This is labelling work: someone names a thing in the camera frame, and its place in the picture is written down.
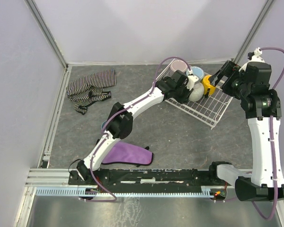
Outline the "small blue tumbler cup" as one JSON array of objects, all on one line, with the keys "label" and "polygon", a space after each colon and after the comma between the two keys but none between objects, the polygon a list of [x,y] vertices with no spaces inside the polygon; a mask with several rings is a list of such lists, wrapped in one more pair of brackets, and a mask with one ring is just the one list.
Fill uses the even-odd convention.
[{"label": "small blue tumbler cup", "polygon": [[104,121],[102,124],[101,124],[101,129],[104,128],[105,124],[106,124],[107,121]]}]

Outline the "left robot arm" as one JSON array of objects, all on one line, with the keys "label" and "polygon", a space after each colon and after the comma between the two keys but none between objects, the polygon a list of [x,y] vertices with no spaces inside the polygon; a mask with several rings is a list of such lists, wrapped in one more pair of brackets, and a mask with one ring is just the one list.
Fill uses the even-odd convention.
[{"label": "left robot arm", "polygon": [[125,104],[115,103],[102,129],[102,137],[93,150],[77,164],[80,177],[84,181],[92,179],[93,171],[100,168],[103,159],[113,146],[130,135],[134,119],[142,112],[169,98],[181,104],[187,102],[195,84],[199,81],[192,71],[190,73],[187,75],[177,70],[172,76],[155,80],[151,89],[138,98]]}]

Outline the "pink mug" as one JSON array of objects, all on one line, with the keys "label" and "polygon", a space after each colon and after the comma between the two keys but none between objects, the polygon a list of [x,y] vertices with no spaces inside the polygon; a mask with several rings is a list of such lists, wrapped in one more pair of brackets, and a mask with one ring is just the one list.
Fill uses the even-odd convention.
[{"label": "pink mug", "polygon": [[170,70],[176,72],[177,70],[181,72],[186,72],[188,69],[187,64],[182,60],[174,60],[170,65]]}]

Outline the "white speckled mug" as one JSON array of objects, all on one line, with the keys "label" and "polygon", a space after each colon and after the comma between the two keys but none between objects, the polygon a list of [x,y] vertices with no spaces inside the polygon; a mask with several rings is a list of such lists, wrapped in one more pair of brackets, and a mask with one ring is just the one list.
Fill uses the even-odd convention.
[{"label": "white speckled mug", "polygon": [[204,86],[202,83],[197,83],[194,85],[188,100],[191,102],[197,102],[203,97],[203,95],[204,95]]}]

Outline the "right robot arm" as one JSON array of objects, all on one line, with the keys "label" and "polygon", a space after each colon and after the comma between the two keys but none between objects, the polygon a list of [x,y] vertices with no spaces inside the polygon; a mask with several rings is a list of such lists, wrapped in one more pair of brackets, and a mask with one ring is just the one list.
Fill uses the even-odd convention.
[{"label": "right robot arm", "polygon": [[269,80],[270,64],[249,61],[243,67],[226,63],[209,78],[211,85],[223,78],[223,93],[240,100],[252,137],[253,167],[246,174],[228,162],[215,164],[216,177],[232,185],[240,201],[284,200],[278,133],[281,102]]}]

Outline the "light blue mug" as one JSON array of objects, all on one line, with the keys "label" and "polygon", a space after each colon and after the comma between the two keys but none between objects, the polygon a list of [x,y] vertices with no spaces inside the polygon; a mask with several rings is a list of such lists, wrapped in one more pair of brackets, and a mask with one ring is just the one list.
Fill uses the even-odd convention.
[{"label": "light blue mug", "polygon": [[198,77],[198,82],[201,82],[205,76],[205,73],[203,69],[197,66],[190,66],[189,69],[186,70],[186,74],[189,75],[194,75]]}]

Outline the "yellow mug black handle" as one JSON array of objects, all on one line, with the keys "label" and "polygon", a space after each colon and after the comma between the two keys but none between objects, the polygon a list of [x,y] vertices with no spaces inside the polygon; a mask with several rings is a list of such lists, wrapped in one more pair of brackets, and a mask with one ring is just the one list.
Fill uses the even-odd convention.
[{"label": "yellow mug black handle", "polygon": [[213,95],[216,90],[216,87],[210,84],[210,81],[209,81],[210,77],[211,75],[205,75],[202,79],[205,98],[208,98],[209,96]]}]

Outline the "white wire dish rack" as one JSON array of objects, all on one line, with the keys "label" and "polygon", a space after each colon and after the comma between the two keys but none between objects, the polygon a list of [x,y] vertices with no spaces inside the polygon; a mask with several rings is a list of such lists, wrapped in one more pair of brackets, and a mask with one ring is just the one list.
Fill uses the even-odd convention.
[{"label": "white wire dish rack", "polygon": [[[157,80],[171,76],[171,65],[176,61],[180,60],[173,58],[165,62],[164,64],[166,64],[166,67],[158,74]],[[191,64],[191,66],[202,69],[204,75],[212,75],[223,65],[223,63],[224,62],[197,63]],[[175,99],[170,98],[165,100],[165,102],[200,120],[206,125],[209,125],[211,129],[213,129],[222,119],[233,100],[232,97],[222,92],[221,86],[225,80],[226,79],[222,79],[218,83],[212,95],[209,95],[208,97],[203,95],[198,101],[193,102],[189,100],[186,104],[180,104]]]}]

